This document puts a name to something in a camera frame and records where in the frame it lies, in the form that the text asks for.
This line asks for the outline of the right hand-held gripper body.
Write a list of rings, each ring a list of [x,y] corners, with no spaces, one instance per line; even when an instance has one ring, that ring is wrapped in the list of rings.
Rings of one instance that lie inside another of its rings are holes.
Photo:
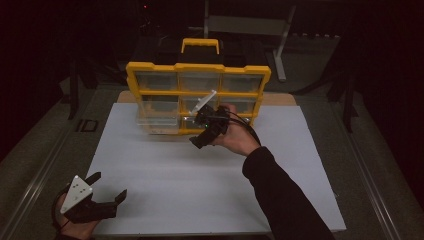
[[[226,133],[230,116],[223,107],[214,109],[209,105],[209,101],[214,98],[216,94],[216,90],[211,90],[208,95],[199,98],[196,105],[189,111],[189,114],[194,116],[194,118],[198,113],[203,114],[205,117],[204,124],[202,125],[204,130],[212,128],[218,132],[219,136]]]

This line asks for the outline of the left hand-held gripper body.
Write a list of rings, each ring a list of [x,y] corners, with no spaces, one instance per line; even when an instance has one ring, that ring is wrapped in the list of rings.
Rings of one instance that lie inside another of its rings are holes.
[[[116,217],[118,205],[115,202],[97,203],[92,200],[92,196],[92,185],[89,186],[85,179],[75,175],[66,188],[66,198],[60,213],[75,224]]]

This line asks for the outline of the yellow drawer organizer rack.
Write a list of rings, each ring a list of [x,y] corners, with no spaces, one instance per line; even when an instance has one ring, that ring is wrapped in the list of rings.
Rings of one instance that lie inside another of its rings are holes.
[[[233,104],[243,120],[253,123],[271,75],[267,66],[152,62],[130,62],[126,72],[138,104],[137,124],[148,134],[165,135],[201,132],[194,118],[203,98],[212,108]]]

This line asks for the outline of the clear plastic drawer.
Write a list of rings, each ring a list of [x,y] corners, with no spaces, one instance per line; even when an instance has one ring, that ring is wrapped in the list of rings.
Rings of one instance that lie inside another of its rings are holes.
[[[137,124],[148,134],[177,134],[179,104],[167,101],[140,101]]]

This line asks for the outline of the person's right hand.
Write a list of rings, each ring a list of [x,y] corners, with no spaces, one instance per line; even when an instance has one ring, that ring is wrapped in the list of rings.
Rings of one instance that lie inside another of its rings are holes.
[[[222,146],[229,151],[248,156],[254,150],[261,146],[260,143],[246,129],[245,124],[236,116],[236,107],[232,104],[222,104],[222,107],[229,111],[231,120],[225,134],[215,138],[211,145]]]

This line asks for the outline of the person's left hand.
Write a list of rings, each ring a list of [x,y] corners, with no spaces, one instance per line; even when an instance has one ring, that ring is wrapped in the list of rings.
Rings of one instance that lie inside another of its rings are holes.
[[[99,221],[92,221],[88,223],[72,223],[64,215],[61,215],[59,210],[61,209],[63,202],[66,198],[66,193],[62,194],[56,204],[56,222],[57,222],[57,233],[54,240],[93,240],[93,231],[99,224]]]

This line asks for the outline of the group of clear rack drawers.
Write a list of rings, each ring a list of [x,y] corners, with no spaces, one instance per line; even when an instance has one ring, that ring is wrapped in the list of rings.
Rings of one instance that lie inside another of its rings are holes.
[[[236,93],[257,93],[263,76],[258,74],[230,74],[213,72],[141,72],[135,73],[139,89],[145,91],[137,101],[167,101],[179,104],[179,131],[201,130],[193,123],[194,116],[189,111],[199,98],[216,90],[217,94],[209,101],[216,109],[222,103],[236,106],[249,122],[257,104],[257,97],[236,96]]]

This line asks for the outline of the white table mat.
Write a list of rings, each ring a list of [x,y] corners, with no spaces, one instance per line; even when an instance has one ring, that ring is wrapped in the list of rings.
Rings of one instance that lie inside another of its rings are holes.
[[[127,193],[107,236],[259,234],[270,228],[242,174],[243,157],[222,147],[196,148],[186,136],[147,135],[134,103],[116,103],[89,170],[100,172],[94,200]],[[254,128],[332,231],[345,222],[298,106],[264,106]]]

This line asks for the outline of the black stand leg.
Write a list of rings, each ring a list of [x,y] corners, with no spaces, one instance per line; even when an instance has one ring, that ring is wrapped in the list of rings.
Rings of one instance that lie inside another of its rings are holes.
[[[72,120],[79,108],[79,84],[77,74],[77,63],[75,59],[70,62],[70,93],[69,93],[70,113],[69,120]]]
[[[342,117],[343,124],[349,133],[352,132],[351,119],[354,113],[354,107],[353,107],[354,86],[355,86],[355,77],[353,75],[350,75],[346,83],[345,101],[344,101],[344,109],[343,109],[343,117]]]

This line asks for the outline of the grey metal stand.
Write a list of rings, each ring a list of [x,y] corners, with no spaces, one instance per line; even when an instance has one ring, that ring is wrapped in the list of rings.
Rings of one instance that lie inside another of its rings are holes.
[[[212,32],[278,36],[280,43],[273,50],[274,65],[278,80],[280,82],[287,80],[282,53],[296,12],[296,5],[294,3],[278,0],[276,3],[272,3],[269,7],[266,7],[264,5],[265,0],[258,0],[258,6],[252,6],[253,12],[258,13],[260,9],[263,9],[264,14],[269,15],[272,10],[276,10],[278,15],[277,18],[262,18],[216,15],[213,14],[211,8],[218,5],[224,6],[224,3],[218,3],[218,0],[203,0],[203,2],[204,19],[202,30],[204,38],[208,38]]]

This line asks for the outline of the aluminium frame rail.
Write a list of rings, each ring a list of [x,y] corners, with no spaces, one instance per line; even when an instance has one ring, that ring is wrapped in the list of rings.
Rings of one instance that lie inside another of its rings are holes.
[[[33,205],[42,192],[48,177],[51,175],[52,168],[56,163],[56,159],[66,142],[68,135],[69,133],[62,133],[55,141],[53,148],[50,150],[40,169],[25,189],[23,197],[18,202],[17,208],[14,210],[5,227],[0,231],[0,240],[11,240],[16,230],[20,227],[22,221],[31,211]]]
[[[367,193],[368,200],[373,208],[374,214],[379,221],[381,229],[387,240],[402,240],[397,227],[395,226],[392,216],[387,208],[385,200],[377,187],[374,177],[369,170],[365,157],[359,148],[358,142],[354,135],[350,133],[343,120],[343,110],[339,103],[330,104],[331,111],[336,119],[338,128],[346,141],[347,147],[353,156],[353,162],[361,183]]]

